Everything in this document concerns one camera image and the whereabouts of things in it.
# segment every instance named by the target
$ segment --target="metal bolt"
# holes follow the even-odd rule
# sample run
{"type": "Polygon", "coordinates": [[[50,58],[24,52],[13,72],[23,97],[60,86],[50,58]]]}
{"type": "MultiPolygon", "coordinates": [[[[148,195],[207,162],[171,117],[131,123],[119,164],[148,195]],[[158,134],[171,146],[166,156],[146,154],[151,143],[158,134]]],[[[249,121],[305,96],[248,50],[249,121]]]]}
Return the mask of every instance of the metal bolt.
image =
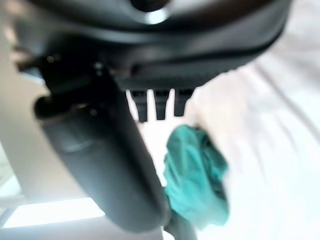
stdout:
{"type": "Polygon", "coordinates": [[[46,60],[48,61],[48,63],[52,64],[55,61],[55,58],[53,56],[48,56],[46,60]]]}

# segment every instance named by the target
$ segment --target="green cloth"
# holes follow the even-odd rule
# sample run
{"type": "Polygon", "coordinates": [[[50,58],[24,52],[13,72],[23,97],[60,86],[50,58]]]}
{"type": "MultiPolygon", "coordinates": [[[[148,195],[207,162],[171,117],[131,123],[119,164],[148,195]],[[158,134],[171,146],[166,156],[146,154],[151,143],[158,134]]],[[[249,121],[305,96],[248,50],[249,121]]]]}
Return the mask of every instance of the green cloth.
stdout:
{"type": "Polygon", "coordinates": [[[171,208],[203,229],[224,225],[229,216],[222,179],[227,163],[206,133],[187,125],[178,127],[167,143],[165,193],[171,208]]]}

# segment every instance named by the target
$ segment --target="teal rag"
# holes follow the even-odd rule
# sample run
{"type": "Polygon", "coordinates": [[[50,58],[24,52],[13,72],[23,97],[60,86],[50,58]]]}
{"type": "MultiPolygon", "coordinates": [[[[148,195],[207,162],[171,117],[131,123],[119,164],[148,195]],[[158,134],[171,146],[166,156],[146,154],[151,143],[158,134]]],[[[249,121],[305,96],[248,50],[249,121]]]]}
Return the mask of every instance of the teal rag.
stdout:
{"type": "Polygon", "coordinates": [[[187,125],[176,128],[167,143],[165,193],[171,208],[203,229],[224,225],[229,216],[222,179],[227,163],[206,133],[187,125]]]}

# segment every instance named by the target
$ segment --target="white surface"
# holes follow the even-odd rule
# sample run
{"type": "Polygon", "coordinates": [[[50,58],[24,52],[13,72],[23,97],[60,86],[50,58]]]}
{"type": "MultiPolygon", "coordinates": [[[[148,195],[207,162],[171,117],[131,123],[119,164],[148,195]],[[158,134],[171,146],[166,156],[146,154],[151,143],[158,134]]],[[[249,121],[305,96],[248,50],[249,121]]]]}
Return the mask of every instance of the white surface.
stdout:
{"type": "Polygon", "coordinates": [[[4,224],[4,228],[18,228],[56,224],[103,217],[105,213],[90,198],[78,198],[19,206],[4,224]]]}
{"type": "Polygon", "coordinates": [[[320,3],[297,1],[283,38],[189,101],[229,166],[230,217],[206,240],[320,239],[320,3]]]}

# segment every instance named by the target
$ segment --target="bright light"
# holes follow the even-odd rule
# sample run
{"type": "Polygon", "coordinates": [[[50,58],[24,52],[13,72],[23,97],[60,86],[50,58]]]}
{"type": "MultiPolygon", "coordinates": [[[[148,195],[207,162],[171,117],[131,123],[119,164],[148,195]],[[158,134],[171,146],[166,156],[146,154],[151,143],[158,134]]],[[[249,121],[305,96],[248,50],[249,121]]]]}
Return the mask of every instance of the bright light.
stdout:
{"type": "Polygon", "coordinates": [[[104,216],[105,213],[90,198],[78,198],[19,206],[3,228],[55,224],[104,216]]]}
{"type": "Polygon", "coordinates": [[[159,24],[165,21],[169,17],[169,13],[166,8],[161,8],[157,11],[147,12],[145,14],[145,23],[153,25],[159,24]]]}

